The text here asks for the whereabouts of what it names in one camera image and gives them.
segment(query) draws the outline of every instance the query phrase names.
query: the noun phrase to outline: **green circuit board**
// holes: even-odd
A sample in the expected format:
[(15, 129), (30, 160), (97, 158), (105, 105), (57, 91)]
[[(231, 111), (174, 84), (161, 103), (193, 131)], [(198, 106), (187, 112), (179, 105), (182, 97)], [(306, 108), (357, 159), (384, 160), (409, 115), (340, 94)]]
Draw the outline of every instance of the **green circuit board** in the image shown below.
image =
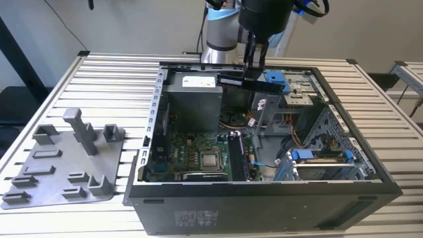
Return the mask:
[[(245, 152), (249, 156), (254, 154), (251, 138), (243, 139)], [(229, 174), (231, 181), (231, 164), (227, 147), (227, 135), (217, 134), (173, 134), (170, 146), (170, 159), (166, 171), (154, 172), (151, 181), (171, 182), (179, 181), (186, 173), (210, 172), (202, 170), (201, 155), (202, 152), (219, 154), (219, 169), (213, 171)]]

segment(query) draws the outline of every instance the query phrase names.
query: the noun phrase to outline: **motherboard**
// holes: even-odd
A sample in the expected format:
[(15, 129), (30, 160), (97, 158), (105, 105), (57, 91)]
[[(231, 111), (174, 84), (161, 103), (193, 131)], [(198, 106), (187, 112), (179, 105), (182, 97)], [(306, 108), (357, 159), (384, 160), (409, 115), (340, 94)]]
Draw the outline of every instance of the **motherboard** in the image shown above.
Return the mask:
[[(155, 163), (151, 182), (203, 180), (201, 176), (219, 176), (233, 181), (231, 151), (226, 134), (173, 134), (170, 136), (167, 163)], [(255, 157), (251, 136), (242, 138), (246, 161)], [(251, 178), (257, 179), (258, 169), (250, 167)]]

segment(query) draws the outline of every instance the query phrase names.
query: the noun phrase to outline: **motherboard chip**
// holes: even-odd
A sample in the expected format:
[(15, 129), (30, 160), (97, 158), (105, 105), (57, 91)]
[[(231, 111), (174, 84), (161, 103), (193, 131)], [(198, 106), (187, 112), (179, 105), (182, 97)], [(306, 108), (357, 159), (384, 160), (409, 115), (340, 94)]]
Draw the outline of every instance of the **motherboard chip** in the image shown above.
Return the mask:
[(219, 150), (210, 149), (201, 151), (201, 169), (202, 171), (221, 170), (221, 153)]
[(218, 164), (217, 159), (217, 155), (203, 155), (203, 166), (215, 167)]

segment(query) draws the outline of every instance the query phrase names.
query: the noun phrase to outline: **sticker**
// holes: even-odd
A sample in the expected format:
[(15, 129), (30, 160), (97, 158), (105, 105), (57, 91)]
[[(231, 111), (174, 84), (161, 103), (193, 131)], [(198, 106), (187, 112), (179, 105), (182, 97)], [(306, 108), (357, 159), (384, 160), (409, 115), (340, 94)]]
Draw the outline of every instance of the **sticker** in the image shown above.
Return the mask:
[(218, 210), (175, 211), (175, 223), (178, 227), (211, 227), (218, 223)]
[(221, 79), (221, 83), (234, 84), (234, 85), (238, 85), (238, 86), (243, 85), (242, 81), (237, 81), (237, 80), (227, 79), (227, 78), (222, 78)]
[(257, 120), (254, 118), (251, 118), (249, 121), (249, 125), (253, 127), (255, 123), (257, 123)]
[(215, 88), (215, 77), (186, 76), (183, 78), (183, 87), (191, 88)]
[(290, 84), (290, 88), (302, 88), (298, 84)]

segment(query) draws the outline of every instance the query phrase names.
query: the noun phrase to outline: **slotted aluminum surface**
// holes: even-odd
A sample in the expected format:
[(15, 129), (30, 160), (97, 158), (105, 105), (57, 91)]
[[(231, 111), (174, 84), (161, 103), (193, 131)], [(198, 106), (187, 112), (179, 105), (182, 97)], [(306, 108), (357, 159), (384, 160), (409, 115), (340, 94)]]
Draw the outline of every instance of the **slotted aluminum surface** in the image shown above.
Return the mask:
[[(33, 148), (34, 128), (53, 123), (59, 130), (65, 108), (81, 107), (85, 121), (95, 127), (117, 123), (127, 130), (117, 196), (111, 201), (0, 210), (0, 235), (23, 237), (146, 237), (131, 207), (122, 205), (131, 161), (141, 147), (146, 111), (161, 61), (197, 62), (197, 56), (90, 54), (78, 58), (39, 112), (0, 160), (0, 194), (18, 175)], [(423, 137), (408, 118), (357, 65), (346, 60), (269, 58), (269, 65), (316, 66), (330, 82), (370, 145), (404, 189), (405, 195), (346, 232), (302, 234), (211, 235), (210, 237), (423, 237)]]
[(406, 84), (423, 98), (423, 62), (398, 61), (392, 73), (397, 74)]

